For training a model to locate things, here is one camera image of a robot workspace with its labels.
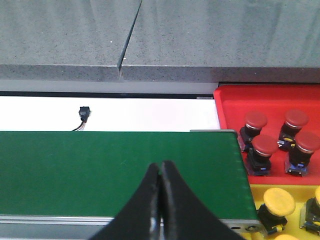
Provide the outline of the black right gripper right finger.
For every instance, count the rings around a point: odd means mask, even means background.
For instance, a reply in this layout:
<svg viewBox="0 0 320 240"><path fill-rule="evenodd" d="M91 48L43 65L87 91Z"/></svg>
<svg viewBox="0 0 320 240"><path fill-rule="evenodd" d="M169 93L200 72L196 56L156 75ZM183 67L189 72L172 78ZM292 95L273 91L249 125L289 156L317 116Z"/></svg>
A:
<svg viewBox="0 0 320 240"><path fill-rule="evenodd" d="M198 198L176 164L161 164L164 236L168 240L242 240Z"/></svg>

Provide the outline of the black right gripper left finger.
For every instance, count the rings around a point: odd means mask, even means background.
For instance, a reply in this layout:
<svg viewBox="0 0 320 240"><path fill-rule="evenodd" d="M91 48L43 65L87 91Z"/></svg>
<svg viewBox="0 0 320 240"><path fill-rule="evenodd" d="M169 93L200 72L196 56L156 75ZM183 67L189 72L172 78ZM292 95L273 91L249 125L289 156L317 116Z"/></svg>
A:
<svg viewBox="0 0 320 240"><path fill-rule="evenodd" d="M159 193L159 167L152 163L125 206L110 223L90 239L158 240L161 223Z"/></svg>

